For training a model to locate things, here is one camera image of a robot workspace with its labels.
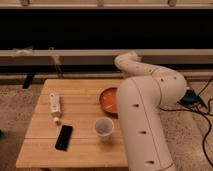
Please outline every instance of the table leg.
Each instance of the table leg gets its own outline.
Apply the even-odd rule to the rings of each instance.
[[[51,171],[49,168],[41,168],[42,171]]]

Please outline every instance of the black wall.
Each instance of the black wall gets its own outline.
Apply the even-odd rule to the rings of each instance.
[[[0,49],[213,48],[213,10],[0,10]]]

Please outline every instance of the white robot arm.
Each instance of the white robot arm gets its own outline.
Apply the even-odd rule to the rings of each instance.
[[[187,84],[174,70],[139,61],[135,52],[115,59],[127,77],[118,87],[116,99],[129,169],[175,171],[158,108],[180,100]]]

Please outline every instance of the wooden table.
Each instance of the wooden table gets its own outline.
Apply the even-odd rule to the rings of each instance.
[[[127,167],[118,119],[104,113],[99,105],[100,93],[117,87],[120,79],[47,80],[35,107],[19,153],[17,168],[90,168]],[[74,127],[68,150],[54,148],[61,126],[52,121],[49,94],[61,95],[62,124]],[[100,142],[94,132],[94,121],[111,117],[115,130],[111,143]]]

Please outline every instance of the orange bowl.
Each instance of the orange bowl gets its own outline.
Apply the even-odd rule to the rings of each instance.
[[[102,109],[109,114],[117,114],[116,109],[116,87],[105,89],[99,97]]]

